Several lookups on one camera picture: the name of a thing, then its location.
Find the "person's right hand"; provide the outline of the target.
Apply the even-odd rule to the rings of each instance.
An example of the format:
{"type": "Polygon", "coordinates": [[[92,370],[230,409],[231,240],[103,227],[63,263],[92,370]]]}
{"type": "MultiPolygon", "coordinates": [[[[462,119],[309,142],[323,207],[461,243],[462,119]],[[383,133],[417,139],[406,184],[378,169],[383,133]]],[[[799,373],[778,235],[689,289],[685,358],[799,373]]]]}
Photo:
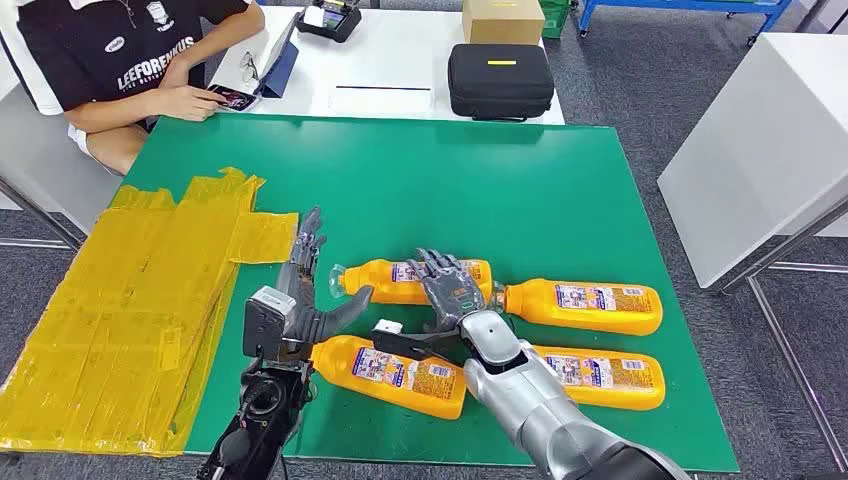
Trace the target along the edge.
{"type": "Polygon", "coordinates": [[[145,93],[153,115],[190,122],[202,122],[212,116],[225,98],[217,93],[185,85],[156,88],[145,93]]]}

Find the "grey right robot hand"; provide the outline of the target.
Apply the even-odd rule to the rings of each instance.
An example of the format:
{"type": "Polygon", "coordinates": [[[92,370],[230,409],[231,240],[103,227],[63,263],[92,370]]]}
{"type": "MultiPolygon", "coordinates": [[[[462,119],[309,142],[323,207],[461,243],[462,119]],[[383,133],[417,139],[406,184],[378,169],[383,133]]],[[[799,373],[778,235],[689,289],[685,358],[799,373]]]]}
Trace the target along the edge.
{"type": "Polygon", "coordinates": [[[467,315],[487,307],[482,290],[454,255],[425,248],[416,252],[420,259],[408,259],[407,265],[419,277],[434,311],[434,319],[424,323],[425,333],[452,331],[467,315]]]}

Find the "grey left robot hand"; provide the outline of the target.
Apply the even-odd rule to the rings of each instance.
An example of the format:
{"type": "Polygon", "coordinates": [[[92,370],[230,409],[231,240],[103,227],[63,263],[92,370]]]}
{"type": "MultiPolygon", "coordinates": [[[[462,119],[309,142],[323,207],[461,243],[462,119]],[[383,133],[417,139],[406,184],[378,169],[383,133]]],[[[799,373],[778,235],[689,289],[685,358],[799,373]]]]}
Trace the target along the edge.
{"type": "Polygon", "coordinates": [[[279,363],[308,360],[312,346],[356,320],[374,293],[373,287],[363,286],[347,303],[331,311],[316,307],[315,271],[326,241],[326,236],[319,232],[321,225],[321,209],[315,206],[300,222],[289,260],[282,264],[276,281],[276,289],[294,300],[294,307],[285,315],[281,327],[276,358],[279,363]]]}

